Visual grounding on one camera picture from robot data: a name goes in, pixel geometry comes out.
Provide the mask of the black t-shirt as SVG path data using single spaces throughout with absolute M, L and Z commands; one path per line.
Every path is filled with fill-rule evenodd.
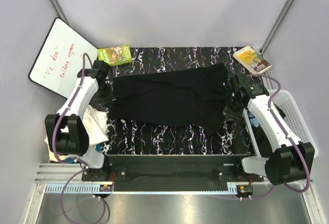
M 212 136 L 224 124 L 227 80 L 223 63 L 117 77 L 109 117 L 172 127 L 196 124 Z

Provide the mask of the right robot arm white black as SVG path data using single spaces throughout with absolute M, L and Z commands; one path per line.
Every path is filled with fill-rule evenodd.
M 270 93 L 263 84 L 250 84 L 239 80 L 237 76 L 229 79 L 231 93 L 223 111 L 226 120 L 244 118 L 252 113 L 259 122 L 271 147 L 269 157 L 263 157 L 252 130 L 249 135 L 255 152 L 254 156 L 245 157 L 233 168 L 234 177 L 245 181 L 256 174 L 266 177 L 272 185 L 283 184 L 300 193 L 310 187 L 313 160 L 316 148 L 311 142 L 302 141 L 285 123 L 276 109 L 273 98 L 280 92 Z M 291 182 L 305 180 L 305 187 L 298 190 Z

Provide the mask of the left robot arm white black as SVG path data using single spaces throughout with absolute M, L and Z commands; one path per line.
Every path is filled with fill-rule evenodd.
M 111 90 L 105 82 L 108 72 L 109 65 L 99 60 L 95 60 L 89 69 L 82 68 L 65 104 L 56 114 L 45 118 L 49 150 L 56 159 L 64 163 L 60 156 L 68 156 L 72 161 L 93 169 L 93 175 L 101 181 L 110 177 L 111 168 L 105 165 L 104 155 L 90 145 L 82 120 L 95 94 L 106 99 L 111 97 Z

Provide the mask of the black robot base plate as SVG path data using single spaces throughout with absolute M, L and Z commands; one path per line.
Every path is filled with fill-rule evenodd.
M 107 171 L 88 170 L 83 181 L 114 180 L 115 193 L 217 193 L 228 183 L 262 182 L 244 173 L 243 155 L 110 155 Z

